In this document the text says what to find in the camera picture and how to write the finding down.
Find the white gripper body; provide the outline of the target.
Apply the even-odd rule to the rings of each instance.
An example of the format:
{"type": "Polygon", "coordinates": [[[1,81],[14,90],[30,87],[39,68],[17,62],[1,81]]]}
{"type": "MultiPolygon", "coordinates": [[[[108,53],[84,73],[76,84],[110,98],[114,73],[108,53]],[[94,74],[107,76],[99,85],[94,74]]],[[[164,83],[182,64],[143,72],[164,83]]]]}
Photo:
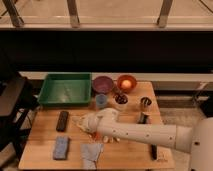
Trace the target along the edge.
{"type": "Polygon", "coordinates": [[[94,113],[86,114],[81,118],[81,126],[85,132],[96,132],[98,124],[99,118],[94,113]]]}

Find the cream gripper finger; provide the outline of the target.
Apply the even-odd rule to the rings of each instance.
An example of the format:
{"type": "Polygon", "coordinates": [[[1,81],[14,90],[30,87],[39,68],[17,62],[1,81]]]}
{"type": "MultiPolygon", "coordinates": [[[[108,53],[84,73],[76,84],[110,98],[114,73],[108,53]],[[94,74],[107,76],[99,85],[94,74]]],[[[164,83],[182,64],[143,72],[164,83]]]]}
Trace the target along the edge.
{"type": "Polygon", "coordinates": [[[80,124],[77,123],[76,126],[77,126],[78,128],[80,128],[81,130],[84,130],[83,127],[82,127],[82,125],[80,125],[80,124]]]}
{"type": "Polygon", "coordinates": [[[73,120],[74,122],[78,122],[78,121],[82,120],[82,118],[81,118],[81,117],[78,117],[78,116],[73,116],[73,117],[72,117],[72,120],[73,120]]]}

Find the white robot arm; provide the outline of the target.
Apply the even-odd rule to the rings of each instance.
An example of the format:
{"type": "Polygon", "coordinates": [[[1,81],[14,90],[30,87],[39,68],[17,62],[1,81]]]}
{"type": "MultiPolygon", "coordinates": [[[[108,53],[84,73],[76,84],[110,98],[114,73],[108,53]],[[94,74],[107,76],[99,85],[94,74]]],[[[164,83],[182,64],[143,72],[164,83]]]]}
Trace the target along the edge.
{"type": "Polygon", "coordinates": [[[87,133],[152,144],[190,154],[188,171],[213,171],[213,117],[194,127],[119,122],[120,112],[105,108],[72,120],[87,133]]]}

